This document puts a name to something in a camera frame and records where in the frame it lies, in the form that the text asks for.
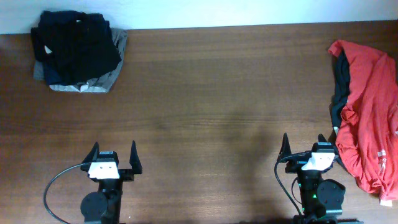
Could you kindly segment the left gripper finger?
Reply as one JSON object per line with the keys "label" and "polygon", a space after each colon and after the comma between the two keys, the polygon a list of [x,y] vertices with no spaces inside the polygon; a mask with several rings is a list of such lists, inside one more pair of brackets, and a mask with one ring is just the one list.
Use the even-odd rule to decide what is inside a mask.
{"label": "left gripper finger", "polygon": [[142,164],[137,154],[136,142],[133,141],[131,145],[131,153],[129,163],[134,174],[142,174]]}
{"label": "left gripper finger", "polygon": [[99,148],[100,148],[99,143],[95,142],[91,151],[87,154],[82,163],[89,163],[92,162],[93,160],[96,160],[99,154]]}

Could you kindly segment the red printed t-shirt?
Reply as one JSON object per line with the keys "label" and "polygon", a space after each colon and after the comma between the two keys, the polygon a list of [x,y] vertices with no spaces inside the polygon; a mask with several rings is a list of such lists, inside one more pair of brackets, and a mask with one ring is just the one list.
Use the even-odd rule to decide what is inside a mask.
{"label": "red printed t-shirt", "polygon": [[335,141],[341,160],[360,189],[390,206],[397,200],[396,61],[346,40],[333,42],[328,51],[344,53],[349,64],[348,101]]}

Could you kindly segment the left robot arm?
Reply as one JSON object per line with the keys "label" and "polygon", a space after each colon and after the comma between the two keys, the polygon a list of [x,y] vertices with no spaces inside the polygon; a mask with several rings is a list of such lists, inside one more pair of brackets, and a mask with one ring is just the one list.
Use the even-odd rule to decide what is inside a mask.
{"label": "left robot arm", "polygon": [[134,181],[142,174],[142,165],[137,154],[136,143],[131,145],[130,168],[120,169],[115,151],[100,151],[96,142],[83,160],[81,170],[98,184],[98,190],[89,193],[81,201],[80,210],[85,223],[119,223],[123,183]]}

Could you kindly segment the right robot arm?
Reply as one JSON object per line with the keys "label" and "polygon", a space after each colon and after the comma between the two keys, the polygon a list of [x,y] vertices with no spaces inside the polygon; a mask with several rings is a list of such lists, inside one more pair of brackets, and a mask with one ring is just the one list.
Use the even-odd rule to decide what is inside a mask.
{"label": "right robot arm", "polygon": [[[275,178],[292,202],[298,214],[292,218],[294,224],[327,224],[327,223],[361,223],[357,219],[339,219],[343,214],[342,204],[346,193],[343,184],[333,180],[324,179],[322,175],[337,162],[342,165],[336,146],[328,142],[322,135],[318,135],[309,151],[292,153],[288,135],[282,137],[282,145],[274,165]],[[278,165],[285,164],[285,173],[295,174],[294,184],[298,184],[300,200],[284,187],[278,175]]]}

